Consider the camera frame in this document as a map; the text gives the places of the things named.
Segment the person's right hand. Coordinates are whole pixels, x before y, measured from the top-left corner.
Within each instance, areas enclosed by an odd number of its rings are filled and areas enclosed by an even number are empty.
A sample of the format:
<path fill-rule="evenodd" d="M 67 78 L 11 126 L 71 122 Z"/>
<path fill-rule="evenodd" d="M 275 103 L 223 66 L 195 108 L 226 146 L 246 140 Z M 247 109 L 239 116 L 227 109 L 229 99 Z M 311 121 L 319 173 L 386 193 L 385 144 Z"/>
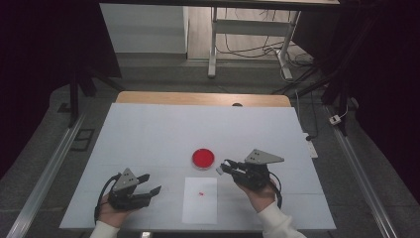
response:
<path fill-rule="evenodd" d="M 275 192 L 268 184 L 259 190 L 251 190 L 240 184 L 238 187 L 246 194 L 256 213 L 263 211 L 275 202 Z"/>

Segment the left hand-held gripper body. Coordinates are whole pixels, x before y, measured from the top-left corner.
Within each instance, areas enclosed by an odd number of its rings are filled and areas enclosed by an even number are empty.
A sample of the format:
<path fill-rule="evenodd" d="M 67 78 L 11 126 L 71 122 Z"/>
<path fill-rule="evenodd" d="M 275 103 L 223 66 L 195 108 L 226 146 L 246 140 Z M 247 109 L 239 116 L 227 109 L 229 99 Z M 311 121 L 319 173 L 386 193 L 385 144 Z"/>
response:
<path fill-rule="evenodd" d="M 117 179 L 109 193 L 108 202 L 116 210 L 134 210 L 147 207 L 149 199 L 143 199 L 143 194 L 134 194 L 137 188 L 137 177 L 126 168 Z"/>

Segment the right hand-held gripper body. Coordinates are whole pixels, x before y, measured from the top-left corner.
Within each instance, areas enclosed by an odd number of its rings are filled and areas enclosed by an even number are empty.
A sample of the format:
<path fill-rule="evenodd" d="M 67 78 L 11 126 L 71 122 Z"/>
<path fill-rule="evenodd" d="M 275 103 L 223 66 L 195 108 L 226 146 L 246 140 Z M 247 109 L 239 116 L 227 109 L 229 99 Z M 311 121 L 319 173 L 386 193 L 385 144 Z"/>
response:
<path fill-rule="evenodd" d="M 245 163 L 243 169 L 234 169 L 239 174 L 232 175 L 234 182 L 245 186 L 251 190 L 259 190 L 267 184 L 277 191 L 276 185 L 270 180 L 271 172 L 268 170 L 268 164 L 282 163 L 283 157 L 276 156 L 258 149 L 254 149 L 241 162 Z"/>

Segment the dark curtain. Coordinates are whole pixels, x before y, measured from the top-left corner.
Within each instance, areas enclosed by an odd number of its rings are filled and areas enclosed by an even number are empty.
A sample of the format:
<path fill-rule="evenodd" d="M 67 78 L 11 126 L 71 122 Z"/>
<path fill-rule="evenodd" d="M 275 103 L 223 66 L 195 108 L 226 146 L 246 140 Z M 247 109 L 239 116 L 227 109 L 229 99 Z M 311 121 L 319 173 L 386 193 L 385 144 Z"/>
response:
<path fill-rule="evenodd" d="M 349 12 L 303 12 L 294 42 L 331 73 L 373 17 L 345 73 L 356 118 L 420 203 L 420 0 L 340 0 Z"/>
<path fill-rule="evenodd" d="M 0 178 L 53 91 L 96 74 L 121 75 L 100 0 L 0 0 Z"/>

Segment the white paper sheet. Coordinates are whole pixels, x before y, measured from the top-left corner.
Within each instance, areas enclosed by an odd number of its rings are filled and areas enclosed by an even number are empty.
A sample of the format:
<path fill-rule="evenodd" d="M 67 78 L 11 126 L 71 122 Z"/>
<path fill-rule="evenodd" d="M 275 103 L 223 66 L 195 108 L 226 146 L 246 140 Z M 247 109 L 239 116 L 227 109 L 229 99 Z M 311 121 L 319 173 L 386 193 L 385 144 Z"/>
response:
<path fill-rule="evenodd" d="M 217 180 L 215 178 L 185 179 L 183 223 L 216 224 L 217 208 Z"/>

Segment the wooden table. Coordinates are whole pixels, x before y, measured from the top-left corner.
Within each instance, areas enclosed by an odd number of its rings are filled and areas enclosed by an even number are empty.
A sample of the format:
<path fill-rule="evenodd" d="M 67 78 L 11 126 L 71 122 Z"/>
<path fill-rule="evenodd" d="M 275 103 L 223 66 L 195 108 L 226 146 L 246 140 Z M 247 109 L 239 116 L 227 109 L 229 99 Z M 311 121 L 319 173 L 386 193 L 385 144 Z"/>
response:
<path fill-rule="evenodd" d="M 194 93 L 194 92 L 153 92 L 123 91 L 116 99 L 117 103 L 146 103 L 169 105 L 214 105 L 232 106 L 241 104 L 251 107 L 290 107 L 291 103 L 284 95 L 230 94 L 230 93 Z"/>

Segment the black tripod stand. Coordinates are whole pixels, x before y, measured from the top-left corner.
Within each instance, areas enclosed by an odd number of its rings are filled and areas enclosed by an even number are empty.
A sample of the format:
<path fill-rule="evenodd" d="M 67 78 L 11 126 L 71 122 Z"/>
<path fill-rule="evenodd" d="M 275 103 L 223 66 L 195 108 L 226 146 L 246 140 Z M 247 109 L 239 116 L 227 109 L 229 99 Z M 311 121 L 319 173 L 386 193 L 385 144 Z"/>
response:
<path fill-rule="evenodd" d="M 339 99 L 337 116 L 340 119 L 340 122 L 330 122 L 330 124 L 337 126 L 339 131 L 344 136 L 348 135 L 346 130 L 346 115 L 349 110 L 349 79 L 346 77 L 346 74 L 348 73 L 349 63 L 350 61 L 348 59 L 343 59 L 331 73 L 324 75 L 314 84 L 305 87 L 304 89 L 298 90 L 294 94 L 290 94 L 291 98 L 297 99 L 298 97 L 311 93 L 312 91 L 319 89 L 322 86 L 326 86 L 326 89 L 321 96 L 321 102 L 324 105 L 332 105 L 336 99 Z"/>
<path fill-rule="evenodd" d="M 125 88 L 112 80 L 110 77 L 99 72 L 92 66 L 79 66 L 73 72 L 70 78 L 70 120 L 68 127 L 71 128 L 75 125 L 79 117 L 79 96 L 78 90 L 81 90 L 85 96 L 93 97 L 96 95 L 97 89 L 94 85 L 93 79 L 97 78 L 111 88 L 122 92 Z"/>

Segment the metal floor rail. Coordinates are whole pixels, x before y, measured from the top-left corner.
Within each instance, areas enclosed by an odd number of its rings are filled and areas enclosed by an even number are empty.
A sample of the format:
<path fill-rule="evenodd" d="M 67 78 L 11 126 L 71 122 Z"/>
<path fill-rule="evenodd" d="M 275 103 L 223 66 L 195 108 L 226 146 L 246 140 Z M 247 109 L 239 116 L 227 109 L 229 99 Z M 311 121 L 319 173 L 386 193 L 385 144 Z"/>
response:
<path fill-rule="evenodd" d="M 25 238 L 85 118 L 86 114 L 81 113 L 64 131 L 6 238 Z"/>
<path fill-rule="evenodd" d="M 389 215 L 378 195 L 376 194 L 366 171 L 360 162 L 356 151 L 349 138 L 345 136 L 337 125 L 331 125 L 334 134 L 342 148 L 342 151 L 348 161 L 350 169 L 353 172 L 362 194 L 364 195 L 367 206 L 383 238 L 398 238 L 397 231 L 392 224 Z"/>

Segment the white table mat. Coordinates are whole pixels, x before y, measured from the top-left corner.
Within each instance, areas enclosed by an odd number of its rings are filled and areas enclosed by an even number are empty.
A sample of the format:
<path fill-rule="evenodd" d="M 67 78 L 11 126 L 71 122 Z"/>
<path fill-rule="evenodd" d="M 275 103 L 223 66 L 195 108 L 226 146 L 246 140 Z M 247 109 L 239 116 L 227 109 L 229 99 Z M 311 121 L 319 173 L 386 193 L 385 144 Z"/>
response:
<path fill-rule="evenodd" d="M 151 204 L 125 222 L 127 230 L 254 232 L 262 228 L 244 193 L 215 167 L 200 170 L 192 154 L 208 149 L 215 165 L 241 161 L 252 150 L 284 158 L 269 165 L 281 183 L 282 211 L 300 230 L 331 230 L 335 223 L 291 107 L 190 106 L 115 103 L 111 106 L 85 171 L 60 223 L 90 230 L 104 183 L 126 168 L 149 174 L 139 193 L 161 185 Z M 217 223 L 182 222 L 186 178 L 217 180 Z"/>

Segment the white desk frame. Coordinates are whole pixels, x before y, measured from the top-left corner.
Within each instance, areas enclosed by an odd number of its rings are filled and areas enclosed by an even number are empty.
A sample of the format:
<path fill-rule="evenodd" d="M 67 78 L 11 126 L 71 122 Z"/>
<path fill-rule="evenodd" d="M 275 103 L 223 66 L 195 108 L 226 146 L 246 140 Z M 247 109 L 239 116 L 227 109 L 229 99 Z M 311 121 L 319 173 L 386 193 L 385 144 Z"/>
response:
<path fill-rule="evenodd" d="M 219 19 L 218 8 L 211 8 L 211 46 L 209 53 L 208 77 L 216 76 L 216 40 L 217 35 L 244 35 L 244 36 L 267 36 L 283 37 L 280 50 L 274 54 L 280 65 L 280 72 L 285 79 L 291 79 L 292 73 L 287 65 L 286 54 L 299 19 L 299 11 L 291 11 L 290 18 L 286 22 L 263 22 L 251 20 Z"/>

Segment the person's left hand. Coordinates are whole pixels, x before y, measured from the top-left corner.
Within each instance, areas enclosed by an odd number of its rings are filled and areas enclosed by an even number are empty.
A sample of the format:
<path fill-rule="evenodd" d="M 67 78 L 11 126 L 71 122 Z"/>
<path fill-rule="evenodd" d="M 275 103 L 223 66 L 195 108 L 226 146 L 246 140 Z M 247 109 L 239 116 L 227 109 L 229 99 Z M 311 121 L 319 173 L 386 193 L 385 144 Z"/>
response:
<path fill-rule="evenodd" d="M 120 228 L 129 217 L 131 211 L 116 210 L 108 202 L 108 194 L 100 201 L 98 220 L 112 227 Z"/>

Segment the white cabinet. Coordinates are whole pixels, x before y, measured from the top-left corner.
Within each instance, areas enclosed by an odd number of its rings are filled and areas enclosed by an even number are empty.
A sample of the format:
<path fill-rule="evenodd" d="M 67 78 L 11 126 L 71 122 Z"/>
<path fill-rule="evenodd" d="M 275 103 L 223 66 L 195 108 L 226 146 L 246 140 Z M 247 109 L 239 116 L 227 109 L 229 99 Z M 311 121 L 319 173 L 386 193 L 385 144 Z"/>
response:
<path fill-rule="evenodd" d="M 100 9 L 116 53 L 187 53 L 187 7 L 101 3 Z"/>

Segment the black floor socket frame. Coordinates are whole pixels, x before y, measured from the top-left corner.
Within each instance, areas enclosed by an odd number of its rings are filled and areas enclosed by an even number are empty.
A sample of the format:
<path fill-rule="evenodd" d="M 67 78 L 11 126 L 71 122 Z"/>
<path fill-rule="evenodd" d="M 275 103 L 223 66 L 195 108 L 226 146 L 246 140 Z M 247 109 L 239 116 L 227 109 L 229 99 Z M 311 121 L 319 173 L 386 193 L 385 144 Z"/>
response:
<path fill-rule="evenodd" d="M 92 142 L 94 132 L 94 129 L 80 129 L 70 149 L 74 152 L 86 152 Z"/>

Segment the round red ink pad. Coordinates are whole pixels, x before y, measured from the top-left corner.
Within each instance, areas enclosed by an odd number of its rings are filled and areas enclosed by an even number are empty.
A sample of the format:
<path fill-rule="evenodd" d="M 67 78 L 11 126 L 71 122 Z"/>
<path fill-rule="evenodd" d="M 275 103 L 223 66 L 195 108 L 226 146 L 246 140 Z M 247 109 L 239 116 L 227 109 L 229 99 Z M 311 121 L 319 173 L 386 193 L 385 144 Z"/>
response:
<path fill-rule="evenodd" d="M 192 154 L 192 164 L 200 169 L 209 169 L 215 161 L 214 154 L 208 149 L 198 149 Z"/>

